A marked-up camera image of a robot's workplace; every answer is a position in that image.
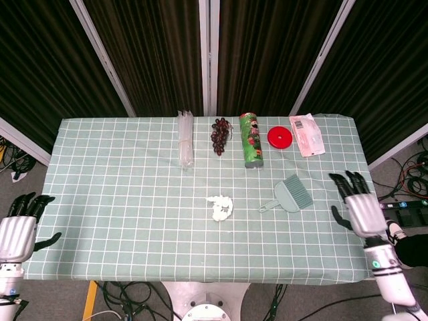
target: bunch of red grapes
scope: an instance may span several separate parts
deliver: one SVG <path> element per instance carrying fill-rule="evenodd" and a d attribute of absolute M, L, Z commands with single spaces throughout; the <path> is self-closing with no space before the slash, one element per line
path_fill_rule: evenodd
<path fill-rule="evenodd" d="M 227 136 L 229 135 L 229 129 L 231 128 L 230 123 L 224 119 L 216 119 L 213 124 L 213 132 L 211 133 L 211 141 L 213 142 L 214 152 L 221 156 L 221 153 L 225 151 L 225 144 Z"/>

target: gray carpet floor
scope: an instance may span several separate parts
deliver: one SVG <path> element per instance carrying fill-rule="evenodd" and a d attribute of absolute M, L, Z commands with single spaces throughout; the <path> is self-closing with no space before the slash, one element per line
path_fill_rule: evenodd
<path fill-rule="evenodd" d="M 395 158 L 403 162 L 412 154 L 421 151 L 421 147 L 416 144 L 406 148 Z M 20 194 L 35 191 L 41 193 L 43 181 L 46 173 L 46 167 L 38 164 L 28 173 L 22 181 L 11 182 L 10 170 L 0 173 L 1 193 L 0 201 L 2 210 L 0 217 L 7 213 L 11 202 Z M 399 175 L 399 167 L 393 160 L 387 160 L 382 165 L 375 168 L 371 175 L 375 181 L 385 185 L 394 185 Z M 377 195 L 384 195 L 390 191 L 387 187 L 376 186 Z M 397 196 L 400 201 L 410 200 L 412 198 Z M 428 233 L 428 228 L 408 229 L 409 235 L 414 233 Z M 414 284 L 428 284 L 428 269 L 418 267 L 405 272 L 408 280 Z M 156 283 L 155 286 L 165 296 L 165 289 L 162 284 Z M 78 321 L 82 319 L 88 282 L 84 281 L 35 281 L 25 280 L 21 297 L 29 300 L 30 303 L 18 320 L 20 321 L 56 321 L 70 320 Z M 415 296 L 425 311 L 428 311 L 428 292 L 414 289 Z M 242 311 L 242 321 L 262 321 L 272 301 L 275 286 L 269 284 L 252 284 L 247 291 Z M 379 290 L 374 281 L 362 281 L 354 284 L 339 284 L 335 286 L 288 286 L 284 300 L 278 308 L 277 321 L 299 320 L 312 311 L 322 307 L 325 304 L 346 298 L 357 296 L 367 296 L 378 294 Z M 133 298 L 142 298 L 146 295 L 146 290 L 134 289 Z M 159 299 L 151 298 L 148 302 L 150 307 L 168 315 L 167 310 Z M 98 292 L 94 311 L 106 309 L 102 295 Z M 381 318 L 391 313 L 391 306 L 383 301 L 382 298 L 369 298 L 363 300 L 354 300 L 343 302 L 330 306 L 319 313 L 313 315 L 307 320 L 381 320 Z M 105 314 L 93 318 L 94 321 L 117 320 L 115 316 Z M 136 320 L 150 320 L 146 314 L 138 316 Z"/>

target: green checkered tablecloth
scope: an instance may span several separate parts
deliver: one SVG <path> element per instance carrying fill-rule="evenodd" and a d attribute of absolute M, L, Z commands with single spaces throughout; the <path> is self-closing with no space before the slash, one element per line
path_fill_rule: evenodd
<path fill-rule="evenodd" d="M 25 263 L 29 279 L 335 284 L 369 276 L 361 240 L 333 220 L 346 210 L 328 173 L 360 172 L 372 188 L 353 119 L 315 117 L 326 153 L 300 155 L 267 143 L 287 117 L 259 117 L 264 168 L 245 169 L 239 119 L 225 152 L 211 148 L 214 117 L 195 118 L 195 167 L 178 160 L 176 118 L 63 120 L 43 193 L 56 197 L 37 240 L 62 232 Z M 260 214 L 275 184 L 296 173 L 314 205 Z M 206 197 L 233 199 L 215 222 Z"/>

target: bundle of clear straws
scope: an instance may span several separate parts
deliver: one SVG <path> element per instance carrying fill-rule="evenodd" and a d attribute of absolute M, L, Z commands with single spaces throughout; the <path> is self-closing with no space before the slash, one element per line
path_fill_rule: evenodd
<path fill-rule="evenodd" d="M 179 112 L 179 152 L 182 167 L 193 166 L 193 115 Z"/>

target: robotic arm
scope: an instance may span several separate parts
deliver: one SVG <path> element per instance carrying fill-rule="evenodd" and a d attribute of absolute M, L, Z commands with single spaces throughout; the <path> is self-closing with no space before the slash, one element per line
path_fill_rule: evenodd
<path fill-rule="evenodd" d="M 35 193 L 30 193 L 16 198 L 0 223 L 0 319 L 4 321 L 16 320 L 28 304 L 18 298 L 24 277 L 22 263 L 34 251 L 51 246 L 61 236 L 56 233 L 49 240 L 35 242 L 40 217 L 55 197 L 40 195 L 29 205 L 34 196 Z"/>
<path fill-rule="evenodd" d="M 364 252 L 383 299 L 406 307 L 407 312 L 385 316 L 383 321 L 428 321 L 422 311 L 398 263 L 394 249 L 385 241 L 387 223 L 375 195 L 371 194 L 366 181 L 358 173 L 346 171 L 349 182 L 339 174 L 330 174 L 336 183 L 350 214 L 350 221 L 343 219 L 332 206 L 336 222 L 365 240 Z"/>

